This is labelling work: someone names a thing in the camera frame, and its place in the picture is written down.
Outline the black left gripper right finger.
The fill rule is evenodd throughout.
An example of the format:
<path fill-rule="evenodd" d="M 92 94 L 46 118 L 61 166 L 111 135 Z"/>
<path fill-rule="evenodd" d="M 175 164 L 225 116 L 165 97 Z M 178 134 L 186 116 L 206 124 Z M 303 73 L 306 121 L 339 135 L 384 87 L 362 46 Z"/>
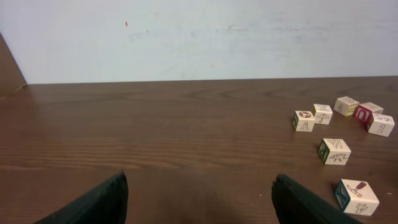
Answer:
<path fill-rule="evenodd" d="M 277 174 L 271 198 L 278 221 L 283 224 L 361 224 L 287 174 Z"/>

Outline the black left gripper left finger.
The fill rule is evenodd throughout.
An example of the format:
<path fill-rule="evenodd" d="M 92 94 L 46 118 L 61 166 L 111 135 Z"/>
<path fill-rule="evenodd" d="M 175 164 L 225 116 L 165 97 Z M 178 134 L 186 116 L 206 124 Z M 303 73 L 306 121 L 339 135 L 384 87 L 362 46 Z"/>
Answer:
<path fill-rule="evenodd" d="M 127 177 L 121 171 L 36 224 L 124 224 L 128 196 Z"/>

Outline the hammer wooden block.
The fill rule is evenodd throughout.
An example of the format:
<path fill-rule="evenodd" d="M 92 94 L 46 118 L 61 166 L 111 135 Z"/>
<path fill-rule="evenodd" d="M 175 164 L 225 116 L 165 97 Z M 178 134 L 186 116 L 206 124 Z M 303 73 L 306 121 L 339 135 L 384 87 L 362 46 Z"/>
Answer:
<path fill-rule="evenodd" d="M 339 209 L 344 213 L 371 216 L 379 200 L 366 181 L 341 179 L 335 190 Z"/>

